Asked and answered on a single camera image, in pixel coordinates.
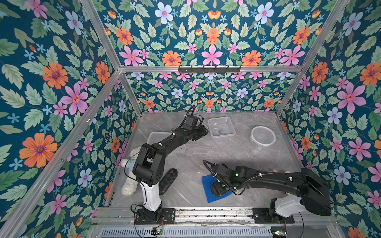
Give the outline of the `aluminium front rail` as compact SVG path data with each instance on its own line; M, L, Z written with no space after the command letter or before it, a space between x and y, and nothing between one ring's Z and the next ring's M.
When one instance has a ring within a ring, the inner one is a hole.
M266 222L251 207L176 207L175 212L164 212L168 225L241 225L282 226L281 223ZM93 218L93 225L132 225L137 215L129 207L99 208ZM322 217L310 212L293 215L293 226L335 226L338 221L334 216Z

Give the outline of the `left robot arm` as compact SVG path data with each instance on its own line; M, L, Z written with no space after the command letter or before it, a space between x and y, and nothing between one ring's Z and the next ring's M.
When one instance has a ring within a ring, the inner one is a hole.
M166 156L187 142L197 141L208 134L203 117L194 112L195 106L191 106L169 136L160 142L142 145L138 153L133 174L142 188L143 208L149 212L157 212L162 206L159 182L163 177Z

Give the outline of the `round clear lunch box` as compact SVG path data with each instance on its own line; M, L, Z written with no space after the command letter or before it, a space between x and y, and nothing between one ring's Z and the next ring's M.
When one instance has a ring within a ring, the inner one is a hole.
M250 142L252 145L259 147L269 147L276 142L275 133L264 126L257 126L251 130Z

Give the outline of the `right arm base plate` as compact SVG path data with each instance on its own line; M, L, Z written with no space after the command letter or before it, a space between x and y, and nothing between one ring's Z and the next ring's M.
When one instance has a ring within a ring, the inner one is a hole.
M270 208L253 208L253 216L257 224L294 224L295 220L293 216L287 218L276 214Z

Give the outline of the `black wall hook rail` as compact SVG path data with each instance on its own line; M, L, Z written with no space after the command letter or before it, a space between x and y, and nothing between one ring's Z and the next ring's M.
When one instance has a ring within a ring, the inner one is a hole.
M240 72L240 66L179 66L178 72L184 73L235 73Z

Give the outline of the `rectangular clear lunch box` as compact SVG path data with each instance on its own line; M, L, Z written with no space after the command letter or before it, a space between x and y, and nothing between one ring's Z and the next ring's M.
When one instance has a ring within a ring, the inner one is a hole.
M147 140L147 144L153 145L153 144L161 144L161 141L166 139L167 137L171 136L171 132L162 132L162 131L154 131L152 132Z

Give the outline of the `square clear lunch box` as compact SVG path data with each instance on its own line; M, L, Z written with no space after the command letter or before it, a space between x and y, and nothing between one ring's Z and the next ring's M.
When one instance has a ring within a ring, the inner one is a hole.
M209 119L208 129L213 140L231 139L236 135L236 131L229 117Z

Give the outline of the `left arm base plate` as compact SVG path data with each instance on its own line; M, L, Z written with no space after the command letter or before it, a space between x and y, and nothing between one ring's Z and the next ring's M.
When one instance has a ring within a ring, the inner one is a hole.
M160 208L156 212L152 212L146 208L140 208L135 215L135 224L137 225L173 225L175 224L176 209Z

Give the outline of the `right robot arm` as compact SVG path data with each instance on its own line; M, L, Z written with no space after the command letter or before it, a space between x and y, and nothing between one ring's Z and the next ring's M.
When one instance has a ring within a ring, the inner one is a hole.
M265 188L288 193L297 198L297 204L319 216L330 216L330 195L327 183L309 169L300 172L278 173L260 171L245 166L228 168L225 164L216 164L204 160L216 182L210 185L211 193L220 198L231 192L242 195L246 189Z

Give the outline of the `white teddy bear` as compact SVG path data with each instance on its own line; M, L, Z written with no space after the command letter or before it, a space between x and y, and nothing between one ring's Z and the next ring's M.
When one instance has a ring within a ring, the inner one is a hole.
M127 173L126 181L121 188L121 193L124 196L131 196L137 190L138 182L136 181L136 177L133 174L133 168L136 163L139 151L139 148L135 148L130 152L130 155L127 158L121 160L121 166Z

